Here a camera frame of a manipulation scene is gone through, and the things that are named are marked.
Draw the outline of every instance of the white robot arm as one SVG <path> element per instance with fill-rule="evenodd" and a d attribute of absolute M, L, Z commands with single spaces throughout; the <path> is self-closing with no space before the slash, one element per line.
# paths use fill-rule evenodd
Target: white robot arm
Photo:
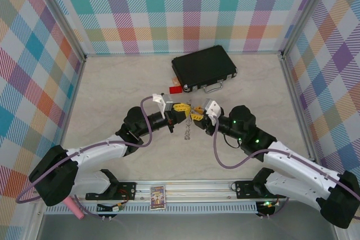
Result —
<path fill-rule="evenodd" d="M 47 152 L 29 176 L 46 205 L 56 205 L 72 194 L 116 192 L 118 181 L 108 170 L 95 174 L 87 174 L 85 171 L 96 164 L 130 155 L 139 147 L 149 145 L 152 131 L 167 126 L 172 132 L 174 125 L 190 114 L 189 105 L 173 103 L 167 95 L 154 94 L 147 99 L 150 98 L 158 103 L 160 112 L 146 116 L 142 108 L 133 107 L 128 111 L 120 130 L 108 139 L 68 150 L 54 146 Z M 253 180 L 254 190 L 259 196 L 265 198 L 267 194 L 273 194 L 290 197 L 312 206 L 338 227 L 349 226 L 360 202 L 335 182 L 360 194 L 354 174 L 348 171 L 339 174 L 288 149 L 274 136 L 259 129 L 255 124 L 255 116 L 244 105 L 233 108 L 229 117 L 224 116 L 223 109 L 212 99 L 207 99 L 202 108 L 194 110 L 197 114 L 191 114 L 191 117 L 195 125 L 204 129 L 208 135 L 220 132 L 236 138 L 247 155 L 293 177 L 262 168 Z M 143 145 L 140 137 L 146 134 L 150 134 L 150 140 Z M 58 166 L 61 160 L 66 162 Z M 238 167 L 222 166 L 227 169 Z"/>
<path fill-rule="evenodd" d="M 197 108 L 199 114 L 191 114 L 196 126 L 204 129 L 208 135 L 220 132 L 241 142 L 241 149 L 259 161 L 269 164 L 291 175 L 289 178 L 274 170 L 262 168 L 253 179 L 254 190 L 265 198 L 267 195 L 282 195 L 306 203 L 320 211 L 322 216 L 333 225 L 347 228 L 353 219 L 360 201 L 350 194 L 360 195 L 358 180 L 354 174 L 345 171 L 327 169 L 295 153 L 278 141 L 274 136 L 256 126 L 256 118 L 242 105 L 236 106 L 224 116 L 224 111 L 212 99 L 207 99 L 203 108 Z M 221 166 L 234 169 L 234 166 L 222 164 L 216 152 L 215 157 Z"/>

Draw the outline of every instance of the metal frame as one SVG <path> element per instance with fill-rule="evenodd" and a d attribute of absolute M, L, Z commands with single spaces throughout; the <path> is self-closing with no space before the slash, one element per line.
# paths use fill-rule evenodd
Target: metal frame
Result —
<path fill-rule="evenodd" d="M 69 112 L 65 116 L 65 123 L 64 123 L 64 128 L 62 130 L 62 134 L 61 134 L 61 138 L 60 138 L 60 144 L 63 144 L 63 142 L 65 140 L 66 132 L 67 132 L 69 124 L 70 124 L 71 114 L 73 113 L 73 109 L 74 109 L 74 106 L 75 106 L 75 101 L 76 101 L 76 98 L 77 98 L 77 95 L 78 95 L 78 92 L 79 92 L 81 79 L 83 78 L 85 65 L 86 65 L 86 58 L 85 58 L 84 62 L 82 62 L 80 64 L 79 77 L 78 77 L 78 80 L 76 81 L 75 91 L 74 91 L 73 96 L 71 98 L 71 104 L 70 104 L 70 107 L 69 107 Z"/>
<path fill-rule="evenodd" d="M 136 182 L 134 202 L 150 203 L 150 187 L 164 185 L 167 203 L 179 202 L 238 202 L 236 193 L 230 186 L 235 181 L 252 179 L 225 180 L 136 180 L 122 182 Z M 243 199 L 242 201 L 267 201 L 267 199 Z"/>
<path fill-rule="evenodd" d="M 71 3 L 71 0 L 62 0 L 62 2 L 64 3 L 67 11 L 69 12 L 74 26 L 77 28 L 80 36 L 82 36 L 82 39 L 83 39 L 82 44 L 83 44 L 84 49 L 89 53 L 95 53 L 93 45 L 90 42 L 88 35 L 86 34 L 85 28 L 84 28 L 83 24 L 81 23 L 80 18 L 78 16 L 73 4 Z"/>
<path fill-rule="evenodd" d="M 296 119 L 299 124 L 301 136 L 303 137 L 305 147 L 308 151 L 308 155 L 310 158 L 314 158 L 316 160 L 316 162 L 319 164 L 320 160 L 315 151 L 314 141 L 312 139 L 311 131 L 309 129 L 309 126 L 308 126 L 306 118 L 305 118 L 305 114 L 303 111 L 303 107 L 302 107 L 300 98 L 299 98 L 298 94 L 296 93 L 295 82 L 291 76 L 290 68 L 289 68 L 286 60 L 284 59 L 284 57 L 281 54 L 278 55 L 278 58 L 279 58 L 280 66 L 282 69 L 282 73 L 285 78 L 287 90 L 289 91 L 291 104 L 294 108 L 295 116 L 296 116 Z"/>
<path fill-rule="evenodd" d="M 352 240 L 356 239 L 355 237 L 351 237 L 348 233 L 347 229 L 340 229 L 339 227 L 334 226 L 334 233 L 339 240 Z"/>
<path fill-rule="evenodd" d="M 291 52 L 293 47 L 295 46 L 295 43 L 298 41 L 301 33 L 304 30 L 304 27 L 305 27 L 308 19 L 312 16 L 319 1 L 320 0 L 309 0 L 307 5 L 305 6 L 305 8 L 299 18 L 299 21 L 296 23 L 296 25 L 295 25 L 294 29 L 292 30 L 292 32 L 289 36 L 289 39 L 287 40 L 287 43 L 283 49 L 282 54 L 284 56 L 287 56 Z"/>
<path fill-rule="evenodd" d="M 186 55 L 187 53 L 184 52 L 170 52 L 170 53 L 103 53 L 103 54 L 96 54 L 96 53 L 89 53 L 87 54 L 88 58 L 92 57 L 117 57 L 117 56 L 154 56 L 154 55 L 167 55 L 167 56 L 179 56 L 179 55 Z M 277 55 L 278 51 L 259 51 L 259 52 L 227 52 L 228 55 Z"/>
<path fill-rule="evenodd" d="M 283 22 L 282 30 L 281 30 L 281 32 L 277 38 L 277 41 L 275 43 L 275 47 L 274 47 L 275 50 L 277 50 L 277 51 L 281 50 L 285 36 L 286 36 L 291 24 L 293 23 L 293 19 L 296 16 L 296 14 L 298 13 L 299 6 L 301 5 L 302 2 L 303 2 L 303 0 L 294 0 L 292 7 L 287 14 L 287 18 Z"/>
<path fill-rule="evenodd" d="M 96 203 L 82 203 L 91 213 L 108 215 L 109 212 L 97 211 Z M 166 203 L 166 208 L 152 211 L 150 204 L 146 202 L 127 202 L 126 207 L 117 212 L 119 215 L 129 214 L 257 214 L 256 202 L 185 202 L 185 203 Z M 72 215 L 71 210 L 59 203 L 56 206 L 48 207 L 45 215 Z"/>
<path fill-rule="evenodd" d="M 32 240 L 36 239 L 40 230 L 40 225 L 46 210 L 44 202 L 35 202 L 28 204 L 28 210 L 24 213 L 26 224 L 20 237 L 21 240 Z"/>
<path fill-rule="evenodd" d="M 60 28 L 64 32 L 66 38 L 68 39 L 70 45 L 74 49 L 76 56 L 81 59 L 82 62 L 86 60 L 86 54 L 83 51 L 73 29 L 69 25 L 65 15 L 62 13 L 61 8 L 56 0 L 45 0 L 46 5 L 51 11 L 55 21 L 59 24 Z"/>

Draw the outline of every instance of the table surface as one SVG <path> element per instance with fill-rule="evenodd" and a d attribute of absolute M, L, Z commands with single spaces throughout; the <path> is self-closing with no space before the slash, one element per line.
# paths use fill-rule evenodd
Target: table surface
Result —
<path fill-rule="evenodd" d="M 153 93 L 169 93 L 175 77 L 171 60 L 176 55 L 91 57 L 88 59 L 66 133 L 64 148 L 85 146 L 103 140 L 120 129 L 127 111 L 139 106 Z M 216 100 L 225 115 L 237 105 L 246 105 L 256 116 L 256 124 L 290 149 L 308 157 L 296 121 L 277 55 L 230 55 L 238 75 L 224 82 L 221 90 L 206 94 L 172 95 L 174 102 L 202 105 Z M 145 104 L 147 114 L 158 111 L 157 104 Z M 245 179 L 252 178 L 266 164 L 250 160 L 238 169 L 226 170 L 214 157 L 213 139 L 194 124 L 190 140 L 184 139 L 185 121 L 174 133 L 162 129 L 154 133 L 150 146 L 139 148 L 121 159 L 99 164 L 93 171 L 109 169 L 118 179 Z M 246 157 L 240 149 L 228 147 L 222 136 L 217 141 L 223 163 L 233 165 Z"/>

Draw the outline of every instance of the plaid wallpaper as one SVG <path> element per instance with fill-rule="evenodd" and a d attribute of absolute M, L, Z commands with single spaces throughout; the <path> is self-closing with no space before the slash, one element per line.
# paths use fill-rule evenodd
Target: plaid wallpaper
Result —
<path fill-rule="evenodd" d="M 321 163 L 360 180 L 360 0 L 321 0 L 289 56 Z"/>
<path fill-rule="evenodd" d="M 0 239 L 18 239 L 27 174 L 59 143 L 80 61 L 44 0 L 0 0 Z"/>
<path fill-rule="evenodd" d="M 298 10 L 296 11 L 295 16 L 292 18 L 291 24 L 286 32 L 285 38 L 283 39 L 281 46 L 279 48 L 279 51 L 282 51 L 285 48 L 285 45 L 287 41 L 289 40 L 290 34 L 293 32 L 293 29 L 295 25 L 298 23 L 299 19 L 301 18 L 301 15 L 304 11 L 304 8 L 306 7 L 309 0 L 302 0 L 300 6 L 298 7 Z"/>
<path fill-rule="evenodd" d="M 303 7 L 301 0 L 58 2 L 85 51 L 97 54 L 192 52 L 215 44 L 230 52 L 278 51 L 289 16 Z"/>

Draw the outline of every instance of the purple cable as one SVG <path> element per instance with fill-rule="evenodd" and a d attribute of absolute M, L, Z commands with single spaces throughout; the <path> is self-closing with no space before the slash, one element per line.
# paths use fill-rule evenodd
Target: purple cable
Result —
<path fill-rule="evenodd" d="M 118 143 L 121 143 L 121 144 L 125 144 L 127 146 L 135 146 L 135 147 L 147 147 L 150 145 L 151 141 L 152 141 L 152 130 L 151 130 L 151 126 L 150 126 L 150 122 L 147 118 L 147 115 L 145 113 L 145 109 L 144 109 L 144 106 L 143 106 L 143 103 L 144 101 L 147 101 L 148 99 L 152 99 L 152 96 L 150 97 L 147 97 L 147 98 L 144 98 L 141 103 L 140 103 L 140 108 L 141 108 L 141 112 L 145 118 L 145 122 L 146 122 L 146 125 L 147 125 L 147 128 L 148 128 L 148 134 L 149 134 L 149 139 L 148 139 L 148 142 L 146 144 L 143 144 L 143 145 L 138 145 L 138 144 L 135 144 L 135 143 L 128 143 L 128 142 L 125 142 L 125 141 L 109 141 L 109 144 L 118 144 Z M 16 203 L 26 203 L 26 202 L 32 202 L 32 201 L 35 201 L 37 199 L 40 199 L 41 197 L 40 196 L 37 196 L 37 197 L 34 197 L 34 198 L 31 198 L 31 199 L 27 199 L 27 200 L 20 200 L 24 194 L 26 194 L 28 191 L 30 191 L 32 188 L 34 188 L 41 180 L 43 180 L 49 173 L 51 173 L 52 171 L 54 171 L 54 169 L 56 169 L 57 167 L 59 167 L 61 164 L 65 163 L 66 161 L 68 161 L 69 159 L 72 159 L 73 157 L 75 157 L 76 155 L 79 155 L 83 152 L 85 152 L 86 150 L 89 150 L 91 148 L 94 148 L 94 147 L 98 147 L 98 146 L 103 146 L 103 145 L 106 145 L 108 144 L 107 142 L 101 142 L 101 143 L 95 143 L 95 144 L 92 144 L 90 146 L 87 146 L 87 147 L 84 147 L 83 149 L 81 149 L 79 152 L 75 152 L 73 154 L 71 154 L 70 156 L 60 160 L 59 162 L 57 162 L 56 164 L 54 164 L 50 169 L 48 169 L 45 173 L 43 173 L 38 179 L 36 179 L 35 181 L 33 181 L 27 188 L 25 188 L 22 192 L 20 192 L 20 194 L 18 195 L 18 197 L 15 199 Z"/>
<path fill-rule="evenodd" d="M 219 120 L 218 118 L 215 116 L 214 117 L 216 120 L 216 125 L 215 125 L 215 131 L 214 131 L 214 141 L 213 141 L 213 146 L 214 146 L 214 154 L 215 154 L 215 158 L 218 161 L 218 163 L 220 164 L 221 167 L 225 168 L 225 169 L 235 169 L 240 167 L 241 165 L 243 165 L 245 162 L 247 162 L 249 159 L 251 159 L 252 157 L 261 154 L 261 153 L 267 153 L 267 152 L 275 152 L 275 153 L 280 153 L 283 154 L 285 156 L 290 156 L 290 153 L 283 151 L 283 150 L 277 150 L 277 149 L 262 149 L 262 150 L 258 150 L 254 153 L 252 153 L 251 155 L 249 155 L 248 157 L 246 157 L 245 159 L 243 159 L 242 161 L 240 161 L 238 164 L 235 164 L 233 166 L 227 166 L 224 163 L 221 162 L 221 160 L 219 159 L 219 155 L 218 155 L 218 150 L 216 148 L 216 139 L 217 139 L 217 134 L 218 134 L 218 130 L 219 130 Z M 314 165 L 312 164 L 308 164 L 306 161 L 296 157 L 296 156 L 291 156 L 291 159 L 297 160 L 300 163 L 308 166 L 309 168 L 313 169 L 314 171 L 316 171 L 317 173 L 319 173 L 322 176 L 325 176 L 328 180 L 333 181 L 335 184 L 341 186 L 344 190 L 346 190 L 347 192 L 349 192 L 352 196 L 354 196 L 358 201 L 360 201 L 360 196 L 357 195 L 353 190 L 351 190 L 349 187 L 347 187 L 346 185 L 344 185 L 343 183 L 339 182 L 338 180 L 336 180 L 335 178 L 327 175 L 326 173 L 324 173 L 322 170 L 316 168 Z"/>

